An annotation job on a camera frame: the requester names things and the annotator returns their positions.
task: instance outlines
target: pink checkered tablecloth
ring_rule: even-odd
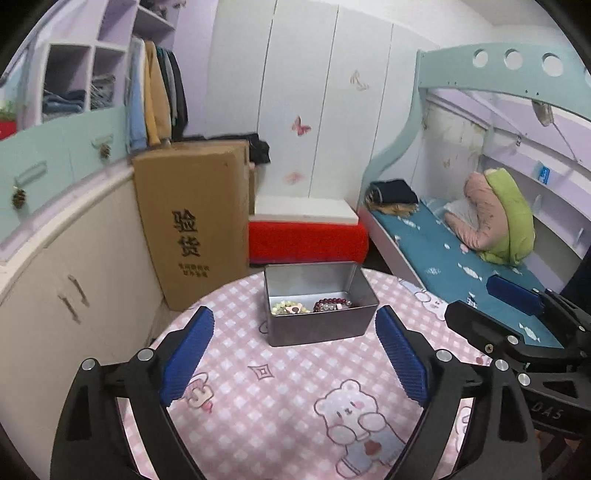
[[[381,306],[435,349],[461,361],[490,359],[447,328],[447,304],[391,275],[364,270]],[[213,339],[185,395],[168,409],[208,480],[382,480],[422,409],[410,400],[375,334],[273,348],[267,344],[263,274],[228,284],[181,314],[155,342],[187,324],[205,305]],[[449,474],[470,413],[459,408],[436,478]],[[140,473],[157,479],[129,406],[125,431]]]

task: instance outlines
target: folded clothes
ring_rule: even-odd
[[[377,205],[391,203],[417,204],[418,197],[402,180],[374,181],[369,185],[366,198]]]
[[[239,135],[221,135],[219,137],[205,138],[201,135],[185,137],[185,141],[203,141],[203,140],[248,140],[250,143],[250,159],[255,165],[264,165],[271,163],[269,158],[269,144],[259,139],[257,133],[239,134]]]
[[[90,85],[90,109],[108,108],[113,106],[115,92],[115,75],[105,74],[92,77]]]
[[[47,102],[43,100],[43,113],[82,113],[84,104],[78,105],[76,103],[61,103],[61,102]]]
[[[385,215],[398,215],[399,217],[410,217],[418,210],[418,205],[406,203],[390,203],[388,205],[378,205],[377,203],[366,201],[369,210],[377,210]]]
[[[71,90],[66,93],[61,93],[60,96],[64,100],[80,100],[84,102],[86,99],[86,91],[85,90]]]
[[[85,97],[84,90],[72,90],[59,95],[45,90],[43,113],[82,113]]]

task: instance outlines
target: metal tin box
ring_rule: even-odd
[[[271,346],[328,342],[365,334],[378,298],[355,262],[269,265],[265,268],[266,310]],[[311,312],[317,301],[350,300],[353,307],[332,312],[273,315],[281,301],[301,303]]]

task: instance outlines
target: floor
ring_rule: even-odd
[[[365,261],[363,262],[364,268],[370,268],[372,270],[377,270],[379,272],[392,274],[386,262],[380,255],[377,247],[374,245],[372,241],[369,242],[369,252],[367,257],[365,257]],[[251,268],[251,275],[255,273],[262,272],[264,269],[264,265],[253,265]],[[148,339],[147,345],[151,344],[156,338],[160,336],[160,334],[166,330],[166,328],[174,321],[176,317],[178,317],[182,312],[175,312],[174,310],[170,310],[166,305],[166,302],[162,302],[158,312],[154,318],[154,323],[152,324],[152,331],[150,332],[150,338]]]

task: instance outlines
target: light blue bed frame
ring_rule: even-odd
[[[523,63],[511,70],[505,64],[513,51]],[[488,62],[475,66],[475,58],[486,52]],[[556,56],[563,65],[560,76],[550,76],[543,68],[548,56]],[[396,163],[420,132],[426,112],[429,89],[451,88],[506,93],[549,103],[591,121],[591,77],[573,48],[529,44],[488,43],[417,53],[413,99],[404,128],[397,139],[374,156],[365,169],[358,207],[372,181]]]

